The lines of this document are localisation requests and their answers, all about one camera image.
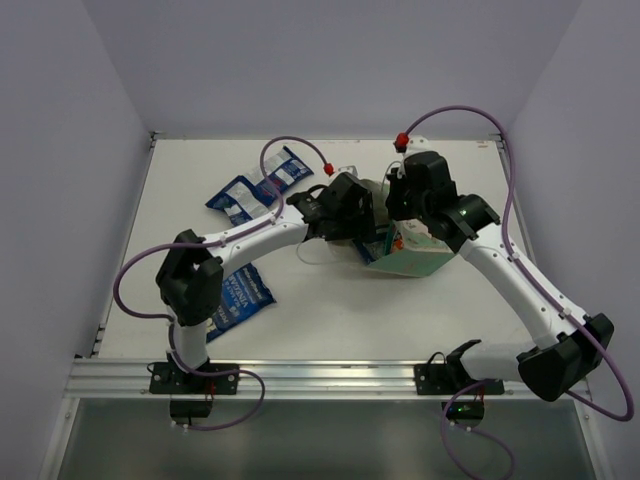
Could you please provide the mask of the green paper bag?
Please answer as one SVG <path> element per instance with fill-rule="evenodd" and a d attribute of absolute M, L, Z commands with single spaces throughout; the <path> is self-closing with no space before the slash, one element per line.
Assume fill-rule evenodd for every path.
<path fill-rule="evenodd" d="M 329 242 L 328 252 L 314 259 L 306 255 L 304 246 L 297 246 L 296 255 L 300 261 L 313 266 L 340 263 L 386 274 L 423 278 L 432 275 L 453 259 L 454 254 L 449 247 L 431 236 L 418 221 L 394 221 L 388 217 L 384 205 L 389 192 L 387 184 L 369 179 L 364 179 L 362 183 L 372 193 L 376 236 L 385 235 L 387 241 L 390 234 L 397 230 L 402 235 L 404 248 L 371 265 L 365 265 L 352 244 L 353 240 L 339 240 Z"/>

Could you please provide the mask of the orange white snack bag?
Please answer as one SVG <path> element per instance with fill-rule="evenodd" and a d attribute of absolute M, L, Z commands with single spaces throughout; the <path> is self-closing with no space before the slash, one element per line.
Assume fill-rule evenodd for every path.
<path fill-rule="evenodd" d="M 391 254 L 404 248 L 404 241 L 399 231 L 394 230 L 387 240 L 387 253 Z"/>

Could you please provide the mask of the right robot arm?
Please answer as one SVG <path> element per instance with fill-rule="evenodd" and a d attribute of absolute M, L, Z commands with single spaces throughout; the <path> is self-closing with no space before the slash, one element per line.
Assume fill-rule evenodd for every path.
<path fill-rule="evenodd" d="M 498 214 L 480 196 L 460 195 L 444 157 L 408 152 L 388 176 L 386 207 L 394 220 L 419 220 L 437 239 L 474 266 L 523 322 L 531 345 L 470 340 L 447 357 L 451 389 L 468 392 L 480 380 L 524 383 L 552 402 L 602 361 L 614 333 L 604 314 L 588 315 L 568 300 L 502 238 Z"/>

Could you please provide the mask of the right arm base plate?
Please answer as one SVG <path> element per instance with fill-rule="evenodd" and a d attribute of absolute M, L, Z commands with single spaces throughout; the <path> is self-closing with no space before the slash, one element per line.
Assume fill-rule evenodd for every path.
<path fill-rule="evenodd" d="M 453 395 L 464 388 L 478 383 L 478 380 L 468 376 L 456 378 L 447 366 L 441 363 L 416 364 L 413 366 L 413 378 L 418 395 Z M 491 380 L 481 383 L 468 394 L 474 395 L 484 391 L 486 395 L 503 395 L 504 383 L 500 380 Z"/>

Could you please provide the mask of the left black control box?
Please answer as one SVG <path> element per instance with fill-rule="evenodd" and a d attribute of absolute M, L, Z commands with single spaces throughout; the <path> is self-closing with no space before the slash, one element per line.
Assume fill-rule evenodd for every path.
<path fill-rule="evenodd" d="M 172 399 L 169 401 L 169 415 L 176 423 L 193 423 L 206 419 L 212 411 L 213 401 L 209 396 L 198 400 Z"/>

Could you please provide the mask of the aluminium rail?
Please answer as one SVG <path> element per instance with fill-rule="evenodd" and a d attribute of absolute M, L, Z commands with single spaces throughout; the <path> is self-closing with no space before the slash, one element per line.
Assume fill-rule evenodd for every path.
<path fill-rule="evenodd" d="M 237 360 L 237 373 L 221 382 L 231 394 L 224 400 L 253 400 L 266 388 L 267 400 L 444 400 L 445 394 L 420 395 L 417 362 L 408 361 L 268 361 Z M 64 396 L 74 399 L 195 399 L 171 393 L 158 362 L 150 359 L 80 359 L 73 363 Z"/>

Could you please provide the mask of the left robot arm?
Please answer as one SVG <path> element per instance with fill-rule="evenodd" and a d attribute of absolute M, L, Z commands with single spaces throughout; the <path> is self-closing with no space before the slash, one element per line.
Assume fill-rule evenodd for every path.
<path fill-rule="evenodd" d="M 186 230 L 171 244 L 156 275 L 170 316 L 172 379 L 185 392 L 208 379 L 206 321 L 218 309 L 223 282 L 245 265 L 311 239 L 371 240 L 375 236 L 373 193 L 343 172 L 327 186 L 282 199 L 278 208 L 225 232 L 204 237 Z"/>

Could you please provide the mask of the blue white snack bag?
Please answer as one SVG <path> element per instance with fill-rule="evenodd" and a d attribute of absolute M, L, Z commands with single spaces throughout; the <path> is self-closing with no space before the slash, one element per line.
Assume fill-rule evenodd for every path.
<path fill-rule="evenodd" d="M 302 180 L 314 175 L 311 168 L 288 146 L 264 161 L 265 171 L 281 194 Z M 249 189 L 263 205 L 270 206 L 276 200 L 274 191 L 267 185 L 260 166 L 244 173 Z"/>

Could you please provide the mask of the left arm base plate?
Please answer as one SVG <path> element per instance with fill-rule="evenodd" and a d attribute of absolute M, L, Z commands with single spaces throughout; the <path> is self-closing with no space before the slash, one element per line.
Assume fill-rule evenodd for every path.
<path fill-rule="evenodd" d="M 151 379 L 148 391 L 156 395 L 235 395 L 239 381 L 239 365 L 207 363 L 200 372 L 214 376 L 201 376 L 181 370 L 173 361 L 150 364 Z"/>

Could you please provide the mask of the right black control box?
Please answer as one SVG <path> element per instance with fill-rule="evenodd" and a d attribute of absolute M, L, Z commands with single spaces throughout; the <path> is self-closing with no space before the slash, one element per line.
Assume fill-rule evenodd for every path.
<path fill-rule="evenodd" d="M 485 416 L 485 405 L 480 401 L 443 402 L 442 410 L 449 421 L 471 426 L 479 425 Z"/>

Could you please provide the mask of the black control box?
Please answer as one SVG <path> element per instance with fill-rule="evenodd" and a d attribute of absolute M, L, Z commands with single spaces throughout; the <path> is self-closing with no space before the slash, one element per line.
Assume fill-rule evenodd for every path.
<path fill-rule="evenodd" d="M 176 423 L 193 423 L 206 419 L 212 411 L 213 401 L 209 396 L 198 400 L 172 399 L 169 401 L 169 415 Z"/>
<path fill-rule="evenodd" d="M 485 416 L 485 405 L 480 401 L 443 402 L 442 410 L 449 421 L 471 426 L 479 425 Z"/>

